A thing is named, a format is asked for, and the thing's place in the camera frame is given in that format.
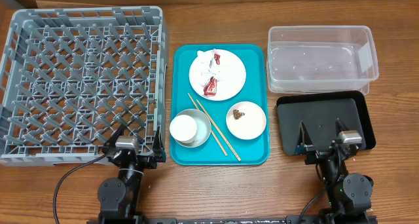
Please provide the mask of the brown food scrap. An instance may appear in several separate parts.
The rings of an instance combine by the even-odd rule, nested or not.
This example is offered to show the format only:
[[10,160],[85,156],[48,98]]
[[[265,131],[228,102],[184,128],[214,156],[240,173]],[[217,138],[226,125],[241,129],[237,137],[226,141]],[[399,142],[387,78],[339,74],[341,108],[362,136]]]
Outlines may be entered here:
[[233,117],[235,120],[240,119],[241,117],[243,117],[245,115],[244,112],[239,111],[238,109],[234,109],[233,110]]

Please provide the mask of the white napkin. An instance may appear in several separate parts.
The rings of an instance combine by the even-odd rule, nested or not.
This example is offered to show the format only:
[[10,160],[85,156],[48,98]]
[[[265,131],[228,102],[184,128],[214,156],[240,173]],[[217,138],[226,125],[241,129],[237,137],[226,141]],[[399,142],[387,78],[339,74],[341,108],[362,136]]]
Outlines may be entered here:
[[218,53],[215,48],[207,51],[198,50],[197,59],[200,86],[206,86],[211,78],[217,81],[221,80]]

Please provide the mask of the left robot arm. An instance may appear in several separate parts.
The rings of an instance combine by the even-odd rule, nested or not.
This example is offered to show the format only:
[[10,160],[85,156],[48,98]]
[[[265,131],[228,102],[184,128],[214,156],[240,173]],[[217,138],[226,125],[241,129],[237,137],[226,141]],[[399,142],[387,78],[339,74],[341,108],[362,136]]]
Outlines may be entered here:
[[141,154],[139,140],[124,135],[127,126],[120,125],[104,143],[103,153],[109,162],[118,167],[118,176],[106,179],[98,188],[100,223],[148,223],[137,211],[144,170],[157,168],[166,161],[161,127],[157,127],[151,150]]

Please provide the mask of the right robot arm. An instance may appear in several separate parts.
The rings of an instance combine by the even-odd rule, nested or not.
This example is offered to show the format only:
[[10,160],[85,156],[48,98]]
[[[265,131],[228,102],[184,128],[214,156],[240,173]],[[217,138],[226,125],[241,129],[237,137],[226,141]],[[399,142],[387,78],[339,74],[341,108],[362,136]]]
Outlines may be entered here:
[[[303,122],[299,124],[299,138],[295,152],[304,155],[306,165],[314,164],[324,188],[303,208],[298,223],[372,223],[376,219],[367,215],[371,208],[373,180],[362,174],[349,173],[345,160],[355,156],[363,138],[356,130],[349,130],[340,119],[335,121],[337,137],[326,151],[314,148]],[[309,207],[327,195],[330,207],[309,220],[305,217]]]

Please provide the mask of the white cup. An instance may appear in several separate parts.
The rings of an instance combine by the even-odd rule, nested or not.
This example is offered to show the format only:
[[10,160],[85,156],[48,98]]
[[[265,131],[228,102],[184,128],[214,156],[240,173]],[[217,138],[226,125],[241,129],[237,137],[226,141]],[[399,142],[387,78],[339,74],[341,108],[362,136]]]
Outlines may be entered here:
[[181,143],[191,143],[197,134],[197,123],[189,115],[178,115],[170,123],[171,136]]

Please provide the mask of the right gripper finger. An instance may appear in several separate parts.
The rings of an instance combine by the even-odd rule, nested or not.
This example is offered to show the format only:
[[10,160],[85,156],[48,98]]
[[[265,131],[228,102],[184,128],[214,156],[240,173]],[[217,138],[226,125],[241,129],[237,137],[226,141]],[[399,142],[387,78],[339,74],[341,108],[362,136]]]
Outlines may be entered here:
[[294,150],[295,155],[303,155],[307,153],[313,147],[312,140],[308,134],[308,131],[303,123],[300,121],[299,123],[299,136],[297,140],[297,145]]
[[349,128],[339,118],[336,119],[335,126],[337,135],[339,135],[341,132],[349,131]]

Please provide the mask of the red snack wrapper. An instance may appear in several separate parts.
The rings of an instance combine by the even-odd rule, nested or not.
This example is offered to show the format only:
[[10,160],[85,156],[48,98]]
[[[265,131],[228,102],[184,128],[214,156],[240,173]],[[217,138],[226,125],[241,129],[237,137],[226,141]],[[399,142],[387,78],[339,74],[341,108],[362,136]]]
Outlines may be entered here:
[[[220,64],[220,55],[214,53],[213,60],[217,65]],[[204,86],[204,95],[205,96],[215,96],[217,93],[217,79],[215,77],[210,77],[209,81]]]

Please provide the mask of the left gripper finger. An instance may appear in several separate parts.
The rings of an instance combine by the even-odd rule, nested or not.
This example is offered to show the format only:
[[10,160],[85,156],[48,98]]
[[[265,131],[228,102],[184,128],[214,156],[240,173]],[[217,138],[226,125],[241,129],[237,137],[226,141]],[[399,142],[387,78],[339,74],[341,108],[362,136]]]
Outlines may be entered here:
[[118,129],[113,132],[113,134],[111,135],[111,137],[105,142],[105,146],[106,147],[114,147],[118,137],[124,134],[124,131],[127,129],[127,126],[124,124],[121,124]]
[[154,155],[163,155],[164,143],[162,142],[161,127],[157,126],[154,140],[153,140],[153,153]]

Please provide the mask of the grey bowl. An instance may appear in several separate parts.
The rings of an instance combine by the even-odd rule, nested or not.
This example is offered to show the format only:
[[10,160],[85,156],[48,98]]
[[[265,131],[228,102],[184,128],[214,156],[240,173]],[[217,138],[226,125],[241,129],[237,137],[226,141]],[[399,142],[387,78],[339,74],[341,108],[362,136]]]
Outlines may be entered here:
[[208,119],[206,114],[201,113],[197,109],[186,109],[186,110],[183,110],[182,112],[178,113],[176,116],[178,116],[178,115],[189,115],[189,116],[191,116],[196,121],[198,130],[197,130],[195,140],[192,141],[191,143],[181,143],[180,141],[177,141],[177,140],[175,140],[175,141],[177,143],[179,143],[180,145],[182,145],[183,147],[189,147],[189,148],[199,147],[199,146],[203,145],[211,134],[211,132],[210,132],[210,120]]

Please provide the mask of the large white plate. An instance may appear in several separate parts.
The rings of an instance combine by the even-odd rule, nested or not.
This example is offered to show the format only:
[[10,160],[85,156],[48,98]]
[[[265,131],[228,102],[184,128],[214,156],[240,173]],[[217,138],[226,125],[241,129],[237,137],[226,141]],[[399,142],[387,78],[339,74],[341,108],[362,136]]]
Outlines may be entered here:
[[246,68],[241,59],[228,50],[217,49],[220,57],[219,68],[221,70],[221,80],[217,81],[217,93],[215,96],[205,96],[204,86],[200,86],[198,72],[197,50],[193,53],[196,58],[192,61],[189,68],[189,82],[192,89],[203,98],[212,101],[228,100],[237,95],[244,87],[246,82]]

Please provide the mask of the small pink bowl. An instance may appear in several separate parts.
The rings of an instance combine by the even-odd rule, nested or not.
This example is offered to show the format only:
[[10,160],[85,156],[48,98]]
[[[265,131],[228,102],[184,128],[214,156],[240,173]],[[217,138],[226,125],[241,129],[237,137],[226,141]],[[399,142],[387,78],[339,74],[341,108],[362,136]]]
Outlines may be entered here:
[[[244,112],[245,115],[235,120],[233,117],[234,109]],[[233,136],[241,140],[253,140],[264,132],[267,119],[265,112],[256,103],[238,102],[229,109],[226,123]]]

